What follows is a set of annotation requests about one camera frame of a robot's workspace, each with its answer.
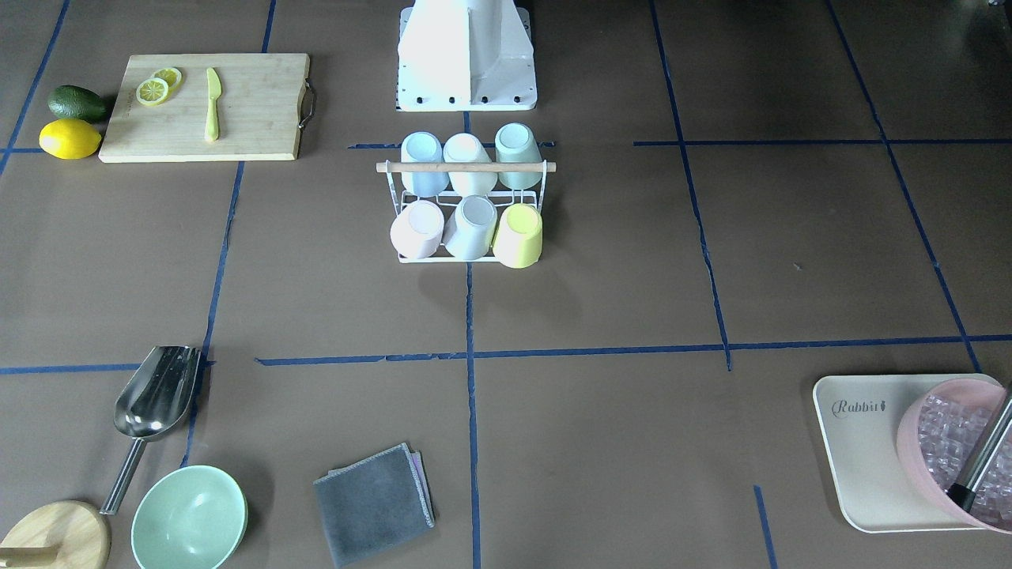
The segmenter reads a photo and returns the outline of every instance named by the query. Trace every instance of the green bowl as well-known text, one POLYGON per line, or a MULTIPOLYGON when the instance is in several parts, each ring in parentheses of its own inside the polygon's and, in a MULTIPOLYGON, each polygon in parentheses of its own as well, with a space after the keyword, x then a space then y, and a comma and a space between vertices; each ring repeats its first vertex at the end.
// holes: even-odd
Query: green bowl
POLYGON ((141 500, 131 529, 142 569, 215 569, 243 539, 246 497, 236 481, 208 466, 181 468, 141 500))

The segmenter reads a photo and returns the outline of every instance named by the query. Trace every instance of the avocado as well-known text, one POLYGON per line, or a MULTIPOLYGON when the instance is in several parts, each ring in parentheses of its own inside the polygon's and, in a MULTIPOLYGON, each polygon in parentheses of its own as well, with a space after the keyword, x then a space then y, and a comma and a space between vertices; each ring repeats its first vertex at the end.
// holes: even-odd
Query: avocado
POLYGON ((50 110, 60 118, 80 118, 101 123, 108 118, 109 108, 97 94, 76 85, 60 85, 50 93, 50 110))

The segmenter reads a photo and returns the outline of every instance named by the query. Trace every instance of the wooden cutting board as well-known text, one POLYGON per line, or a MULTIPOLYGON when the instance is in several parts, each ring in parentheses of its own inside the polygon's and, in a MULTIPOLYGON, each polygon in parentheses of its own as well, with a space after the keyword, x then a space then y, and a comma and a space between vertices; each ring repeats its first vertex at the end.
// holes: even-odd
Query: wooden cutting board
POLYGON ((131 56, 98 158, 102 162, 294 160, 307 54, 180 54, 131 56), (138 102, 138 85, 163 67, 183 82, 155 106, 138 102), (222 80, 221 135, 203 140, 207 68, 222 80))
POLYGON ((108 557, 105 517, 95 506, 73 500, 35 509, 0 542, 0 567, 103 569, 108 557))

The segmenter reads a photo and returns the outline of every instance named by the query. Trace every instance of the cup rack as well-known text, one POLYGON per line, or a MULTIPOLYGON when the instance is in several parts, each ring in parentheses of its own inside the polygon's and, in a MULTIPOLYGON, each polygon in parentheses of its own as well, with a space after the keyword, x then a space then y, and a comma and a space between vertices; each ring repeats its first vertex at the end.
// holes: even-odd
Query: cup rack
MULTIPOLYGON (((467 162, 467 163, 453 163, 453 162, 391 162, 387 160, 386 162, 376 162, 376 172, 381 174, 387 174, 387 185, 390 189, 390 198, 394 205, 394 217, 401 215, 401 211, 412 201, 418 199, 428 199, 425 197, 419 197, 414 193, 408 191, 407 189, 402 190, 398 194, 397 185, 394 183, 395 173, 404 172, 539 172, 541 174, 541 186, 540 189, 535 191, 533 189, 493 189, 489 192, 486 197, 492 201, 492 205, 499 208, 508 208, 514 204, 528 204, 533 206, 538 213, 541 211, 541 206, 544 204, 544 186, 547 181, 549 172, 556 171, 556 163, 543 160, 541 162, 518 162, 518 163, 505 163, 505 162, 467 162)), ((438 205, 443 210, 452 210, 459 205, 460 199, 463 196, 453 190, 445 190, 439 192, 435 195, 435 204, 438 205)), ((469 262, 462 259, 458 259, 448 252, 442 243, 439 244, 439 249, 436 250, 435 254, 430 257, 425 257, 424 259, 409 259, 400 254, 397 256, 398 261, 403 264, 413 264, 413 263, 462 263, 469 262)), ((492 250, 479 259, 470 262, 498 262, 495 255, 492 254, 492 250)))

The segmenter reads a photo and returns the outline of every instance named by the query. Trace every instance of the metal scoop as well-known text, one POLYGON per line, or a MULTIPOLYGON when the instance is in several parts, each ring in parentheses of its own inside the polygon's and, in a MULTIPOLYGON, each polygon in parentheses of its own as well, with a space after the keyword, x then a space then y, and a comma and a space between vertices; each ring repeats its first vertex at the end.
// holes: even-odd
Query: metal scoop
POLYGON ((946 492, 948 497, 966 513, 974 508, 974 500, 977 499, 977 491, 984 480, 984 475, 991 468, 998 450, 1008 436, 1010 427, 1012 427, 1012 386, 1005 391, 1005 399, 991 414, 984 431, 966 457, 965 464, 959 470, 959 475, 946 492))
POLYGON ((199 363, 200 350, 195 347, 157 346, 134 373, 116 400, 112 417, 116 430, 134 438, 134 444, 99 513, 119 511, 145 444, 168 432, 186 414, 199 363))

